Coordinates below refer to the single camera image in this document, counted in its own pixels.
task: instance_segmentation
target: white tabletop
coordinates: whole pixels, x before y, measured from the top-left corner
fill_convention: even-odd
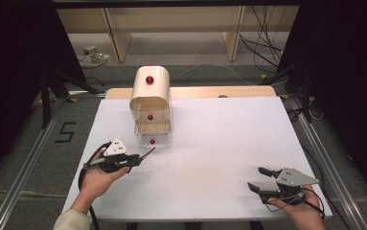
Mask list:
[[[172,100],[172,134],[131,173],[115,181],[93,204],[99,219],[208,221],[277,219],[251,182],[276,190],[259,167],[294,168],[314,176],[281,100],[277,97]],[[129,100],[103,100],[63,210],[77,193],[79,171],[103,143],[120,137],[128,154],[146,153],[134,134]],[[317,185],[314,190],[332,213]]]

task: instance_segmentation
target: human hand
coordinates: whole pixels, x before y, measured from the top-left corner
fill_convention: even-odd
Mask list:
[[[315,207],[320,207],[318,197],[311,191],[311,185],[303,186],[306,190],[305,200]],[[297,205],[287,205],[284,201],[278,198],[270,198],[268,203],[284,210],[291,218],[296,227],[300,230],[323,230],[325,229],[321,214],[317,210],[311,208],[306,203]]]
[[[105,149],[101,149],[93,158],[97,160],[104,153]],[[70,209],[87,214],[93,201],[105,194],[111,184],[125,175],[129,171],[129,167],[124,167],[116,172],[107,173],[101,168],[95,168],[85,173],[81,184],[79,195],[76,197]]]

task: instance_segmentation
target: beige plastic container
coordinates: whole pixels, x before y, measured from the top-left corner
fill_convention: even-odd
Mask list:
[[[129,107],[143,145],[166,144],[171,133],[170,76],[162,66],[138,69]]]

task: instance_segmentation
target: red ball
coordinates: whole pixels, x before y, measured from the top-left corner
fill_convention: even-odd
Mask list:
[[[147,76],[147,83],[148,84],[153,84],[153,77],[152,76]]]

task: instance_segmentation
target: beige sleeve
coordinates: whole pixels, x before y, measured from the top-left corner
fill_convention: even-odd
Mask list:
[[[54,226],[54,230],[89,230],[92,218],[75,210],[62,213]]]

